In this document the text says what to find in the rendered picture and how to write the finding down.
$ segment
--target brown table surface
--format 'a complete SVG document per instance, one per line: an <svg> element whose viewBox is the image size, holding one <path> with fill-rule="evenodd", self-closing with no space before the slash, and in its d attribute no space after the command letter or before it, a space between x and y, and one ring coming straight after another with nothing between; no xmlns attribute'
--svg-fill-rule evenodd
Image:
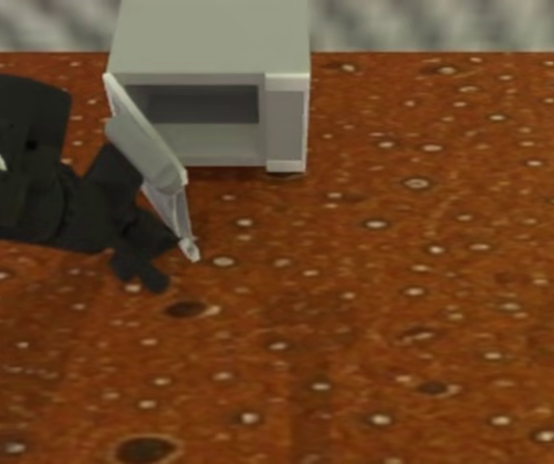
<svg viewBox="0 0 554 464"><path fill-rule="evenodd" d="M102 143L102 54L0 54ZM0 463L554 463L554 54L313 57L308 174L192 169L163 296L0 246Z"/></svg>

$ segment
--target cabinet top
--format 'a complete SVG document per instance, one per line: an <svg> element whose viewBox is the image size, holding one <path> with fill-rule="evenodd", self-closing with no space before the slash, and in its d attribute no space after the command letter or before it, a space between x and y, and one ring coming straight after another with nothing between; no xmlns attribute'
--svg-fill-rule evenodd
<svg viewBox="0 0 554 464"><path fill-rule="evenodd" d="M309 73L304 0L123 0L107 70Z"/></svg>

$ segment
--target blurry gray wall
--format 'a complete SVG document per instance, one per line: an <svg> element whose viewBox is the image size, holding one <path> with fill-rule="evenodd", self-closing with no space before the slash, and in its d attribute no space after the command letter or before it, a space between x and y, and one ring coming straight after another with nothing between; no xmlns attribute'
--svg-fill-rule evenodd
<svg viewBox="0 0 554 464"><path fill-rule="evenodd" d="M554 50L554 0L301 1L317 51ZM0 0L0 51L106 51L119 2Z"/></svg>

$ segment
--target open door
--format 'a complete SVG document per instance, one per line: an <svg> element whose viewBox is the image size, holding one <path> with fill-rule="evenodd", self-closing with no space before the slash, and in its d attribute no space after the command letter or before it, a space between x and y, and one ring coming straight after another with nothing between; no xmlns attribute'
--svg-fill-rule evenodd
<svg viewBox="0 0 554 464"><path fill-rule="evenodd" d="M143 176L141 190L180 238L181 251L190 261L198 261L186 194L187 170L115 76L106 72L102 80L112 113L104 131L107 138Z"/></svg>

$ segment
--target speckled tabletop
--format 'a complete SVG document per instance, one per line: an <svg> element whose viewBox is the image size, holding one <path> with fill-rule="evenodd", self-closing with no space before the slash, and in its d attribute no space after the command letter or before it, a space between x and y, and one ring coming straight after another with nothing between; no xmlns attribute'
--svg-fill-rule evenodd
<svg viewBox="0 0 554 464"><path fill-rule="evenodd" d="M102 143L101 54L0 54ZM313 59L304 177L192 169L171 290L0 246L0 463L554 463L554 55Z"/></svg>

